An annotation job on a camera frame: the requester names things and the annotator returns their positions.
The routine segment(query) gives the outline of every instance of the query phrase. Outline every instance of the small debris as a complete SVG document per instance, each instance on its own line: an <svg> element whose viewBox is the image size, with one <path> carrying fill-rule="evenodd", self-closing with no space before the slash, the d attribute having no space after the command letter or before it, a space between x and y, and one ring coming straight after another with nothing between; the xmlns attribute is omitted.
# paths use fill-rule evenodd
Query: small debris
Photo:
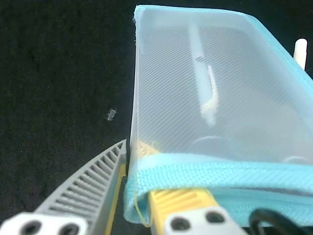
<svg viewBox="0 0 313 235"><path fill-rule="evenodd" d="M107 113L107 120L113 121L115 114L116 114L116 109L110 109L109 112Z"/></svg>

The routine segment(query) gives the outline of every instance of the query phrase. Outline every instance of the gray plastic piece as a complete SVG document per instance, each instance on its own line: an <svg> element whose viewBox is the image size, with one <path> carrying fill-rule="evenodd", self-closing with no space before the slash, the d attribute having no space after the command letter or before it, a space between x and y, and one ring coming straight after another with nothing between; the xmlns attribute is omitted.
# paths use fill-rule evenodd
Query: gray plastic piece
<svg viewBox="0 0 313 235"><path fill-rule="evenodd" d="M21 212L2 223L0 235L87 235L87 228L87 221L79 217Z"/></svg>
<svg viewBox="0 0 313 235"><path fill-rule="evenodd" d="M79 216L87 220L89 234L103 234L123 163L126 140L106 149L72 174L35 213Z"/></svg>
<svg viewBox="0 0 313 235"><path fill-rule="evenodd" d="M174 213L168 216L164 223L164 235L206 234L247 235L222 207L207 207Z"/></svg>

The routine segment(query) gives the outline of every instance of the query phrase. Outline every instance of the black cable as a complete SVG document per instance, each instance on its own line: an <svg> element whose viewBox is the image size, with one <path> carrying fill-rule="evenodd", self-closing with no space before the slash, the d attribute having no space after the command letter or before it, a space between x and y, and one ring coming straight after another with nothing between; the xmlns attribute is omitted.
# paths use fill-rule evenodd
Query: black cable
<svg viewBox="0 0 313 235"><path fill-rule="evenodd" d="M281 235L310 235L305 229L297 226L280 213L267 209L256 209L249 217L252 235L264 235L262 222L267 222L276 228Z"/></svg>

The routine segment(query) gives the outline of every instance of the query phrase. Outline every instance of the black background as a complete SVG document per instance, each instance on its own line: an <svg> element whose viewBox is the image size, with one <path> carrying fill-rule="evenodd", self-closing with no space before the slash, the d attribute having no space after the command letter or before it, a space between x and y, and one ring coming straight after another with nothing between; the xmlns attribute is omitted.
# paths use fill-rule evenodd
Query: black background
<svg viewBox="0 0 313 235"><path fill-rule="evenodd" d="M137 4L253 15L291 54L298 38L308 40L313 76L311 0L1 1L0 222L33 211L85 162L129 137Z"/></svg>

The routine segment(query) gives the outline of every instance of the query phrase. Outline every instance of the yellow part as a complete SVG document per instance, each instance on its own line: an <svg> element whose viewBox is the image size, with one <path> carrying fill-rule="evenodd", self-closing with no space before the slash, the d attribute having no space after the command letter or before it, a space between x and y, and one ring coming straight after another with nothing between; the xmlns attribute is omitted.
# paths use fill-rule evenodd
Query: yellow part
<svg viewBox="0 0 313 235"><path fill-rule="evenodd" d="M121 182L122 182L122 178L124 176L126 176L126 164L125 163L121 165L121 168L119 170L117 184L116 184L114 197L113 197L113 201L112 201L112 205L111 205L111 210L110 210L110 214L109 214L109 218L108 218L108 222L107 222L107 227L106 227L106 230L104 233L105 235L111 235L111 230L112 230L112 225L113 225L113 220L114 220L114 215L115 215L115 210L116 210L116 204L117 204L117 200L118 200L119 189L121 188Z"/></svg>
<svg viewBox="0 0 313 235"><path fill-rule="evenodd" d="M158 153L159 151L157 151L154 147L151 147L145 142L138 141L138 158L143 158Z"/></svg>
<svg viewBox="0 0 313 235"><path fill-rule="evenodd" d="M163 234L164 221L172 213L218 206L213 195L201 188L151 191L149 203L158 235Z"/></svg>

